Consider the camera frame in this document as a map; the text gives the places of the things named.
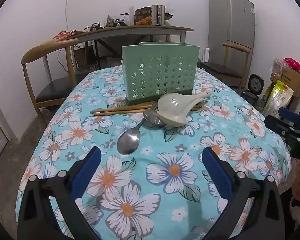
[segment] dark green base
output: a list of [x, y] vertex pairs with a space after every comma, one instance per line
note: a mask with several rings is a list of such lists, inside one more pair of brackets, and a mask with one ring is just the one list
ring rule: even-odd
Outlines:
[[[182, 94], [182, 95], [191, 95], [192, 94], [192, 89], [178, 91], [178, 92], [175, 92], [175, 93]], [[152, 96], [152, 97], [146, 97], [146, 98], [138, 98], [138, 99], [133, 99], [133, 100], [128, 100], [126, 98], [126, 105], [127, 106], [133, 106], [133, 105], [142, 104], [142, 103], [145, 103], [145, 102], [159, 100], [159, 98], [163, 95], [164, 94], [156, 95], [156, 96]]]

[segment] metal canister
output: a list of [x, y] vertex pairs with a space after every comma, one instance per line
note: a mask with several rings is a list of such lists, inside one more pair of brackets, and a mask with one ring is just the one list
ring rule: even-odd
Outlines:
[[151, 5], [151, 25], [165, 25], [165, 6]]

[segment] concrete floor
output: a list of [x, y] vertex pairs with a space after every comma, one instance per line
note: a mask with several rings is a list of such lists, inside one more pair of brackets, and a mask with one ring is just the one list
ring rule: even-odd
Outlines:
[[[47, 122], [54, 113], [43, 112]], [[17, 239], [17, 223], [15, 206], [19, 184], [31, 159], [45, 125], [36, 117], [17, 145], [8, 142], [0, 155], [0, 222], [7, 232]]]

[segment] spoon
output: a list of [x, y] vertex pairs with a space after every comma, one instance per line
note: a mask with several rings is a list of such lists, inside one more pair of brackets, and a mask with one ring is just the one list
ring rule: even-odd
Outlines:
[[[158, 102], [154, 102], [150, 109], [155, 109], [158, 105]], [[140, 143], [140, 127], [146, 119], [143, 118], [141, 122], [129, 130], [125, 131], [118, 138], [117, 142], [117, 150], [122, 155], [129, 155], [138, 148]]]
[[143, 116], [148, 122], [153, 123], [157, 126], [166, 125], [164, 122], [162, 122], [162, 120], [158, 116], [157, 111], [155, 111], [153, 109], [149, 109], [149, 110], [144, 111]]

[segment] green plastic basket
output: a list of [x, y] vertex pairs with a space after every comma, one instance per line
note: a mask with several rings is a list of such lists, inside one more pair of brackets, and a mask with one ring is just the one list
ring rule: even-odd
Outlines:
[[157, 100], [163, 94], [191, 95], [199, 47], [153, 42], [122, 47], [122, 69], [128, 105]]

